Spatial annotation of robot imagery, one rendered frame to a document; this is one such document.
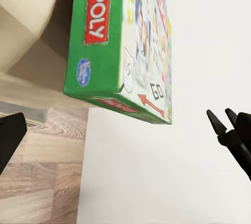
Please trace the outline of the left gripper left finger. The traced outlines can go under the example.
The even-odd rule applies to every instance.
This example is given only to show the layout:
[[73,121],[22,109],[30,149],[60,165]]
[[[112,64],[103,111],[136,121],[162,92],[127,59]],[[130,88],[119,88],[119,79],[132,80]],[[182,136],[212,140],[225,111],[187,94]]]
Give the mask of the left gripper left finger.
[[0,175],[27,133],[27,128],[21,112],[0,118]]

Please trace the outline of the board game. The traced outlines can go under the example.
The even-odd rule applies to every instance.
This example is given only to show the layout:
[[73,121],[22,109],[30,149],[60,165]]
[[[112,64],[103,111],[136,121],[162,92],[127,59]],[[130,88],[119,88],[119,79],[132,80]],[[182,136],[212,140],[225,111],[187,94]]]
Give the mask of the board game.
[[172,125],[172,29],[165,0],[74,0],[63,93]]

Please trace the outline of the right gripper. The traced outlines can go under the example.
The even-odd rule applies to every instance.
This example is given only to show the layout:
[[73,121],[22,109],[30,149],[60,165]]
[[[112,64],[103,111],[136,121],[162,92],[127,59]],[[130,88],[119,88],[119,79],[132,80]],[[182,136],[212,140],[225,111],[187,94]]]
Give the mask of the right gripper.
[[[225,109],[225,112],[234,127],[237,114],[230,108]],[[235,130],[232,129],[227,133],[225,125],[223,125],[210,109],[207,110],[206,113],[215,133],[218,135],[217,138],[220,144],[226,146],[230,150],[243,170],[251,171],[251,154],[238,137]]]

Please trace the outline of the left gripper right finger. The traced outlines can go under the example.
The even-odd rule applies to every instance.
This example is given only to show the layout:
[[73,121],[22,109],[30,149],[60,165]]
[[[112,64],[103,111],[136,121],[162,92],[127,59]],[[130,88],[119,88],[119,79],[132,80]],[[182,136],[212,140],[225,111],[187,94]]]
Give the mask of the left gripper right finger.
[[251,154],[251,114],[239,112],[234,130]]

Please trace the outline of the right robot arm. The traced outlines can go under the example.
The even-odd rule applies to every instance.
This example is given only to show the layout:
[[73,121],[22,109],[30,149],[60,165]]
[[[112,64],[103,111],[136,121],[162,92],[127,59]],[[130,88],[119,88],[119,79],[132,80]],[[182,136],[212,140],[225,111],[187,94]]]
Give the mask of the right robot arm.
[[[225,112],[234,127],[237,114],[230,108],[225,109]],[[210,109],[207,110],[206,113],[215,133],[218,135],[217,138],[220,144],[226,146],[230,150],[232,155],[251,180],[251,154],[248,149],[245,147],[234,129],[227,133],[225,125],[223,125],[223,123],[212,113]]]

